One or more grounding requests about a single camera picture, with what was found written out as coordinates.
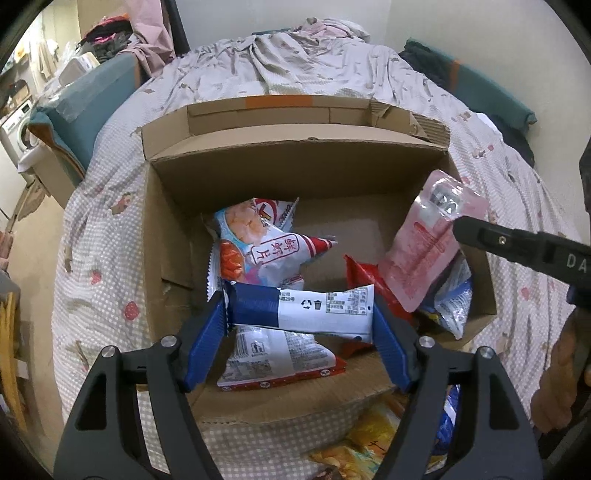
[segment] white wall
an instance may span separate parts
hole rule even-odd
[[[591,66],[543,0],[392,0],[385,44],[414,37],[484,72],[538,118],[536,169],[589,242],[579,158],[591,133]]]
[[[45,38],[55,40],[63,53],[68,42],[79,42],[78,3],[76,0],[53,0],[43,10],[43,31]]]
[[[381,44],[390,0],[177,0],[177,6],[191,48],[255,31],[293,28],[307,17],[351,20]]]

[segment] bedsheet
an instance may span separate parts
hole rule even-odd
[[[67,415],[105,345],[150,346],[142,284],[141,223],[147,164],[140,129],[190,103],[247,95],[308,93],[374,98],[444,122],[464,183],[490,201],[488,219],[511,228],[578,235],[544,182],[517,152],[454,98],[360,26],[314,18],[293,31],[222,40],[167,65],[136,91],[99,133],[86,180],[67,205],[52,317],[56,382]],[[498,316],[474,341],[494,347],[529,411],[550,346],[571,311],[566,286],[489,256]],[[167,469],[150,400],[140,394],[152,464]],[[305,479],[302,459],[342,438],[364,403],[266,424],[201,424],[226,479]]]

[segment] pile of clothes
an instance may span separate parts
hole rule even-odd
[[[133,33],[127,14],[106,18],[80,41],[81,53],[91,52],[100,63],[104,63],[127,47]]]

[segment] floor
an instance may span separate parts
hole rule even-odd
[[[46,197],[41,206],[15,223],[8,272],[21,288],[19,357],[29,364],[30,380],[20,381],[29,432],[24,438],[49,470],[64,428],[53,374],[51,311],[63,210]]]

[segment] blue gripper pad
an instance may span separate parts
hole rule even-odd
[[[226,335],[226,312],[223,295],[212,297],[215,305],[193,342],[188,358],[183,385],[187,391],[205,382],[216,357],[222,338]]]
[[[394,317],[379,295],[374,301],[373,335],[390,381],[408,392],[420,377],[415,348],[418,335],[405,320]]]

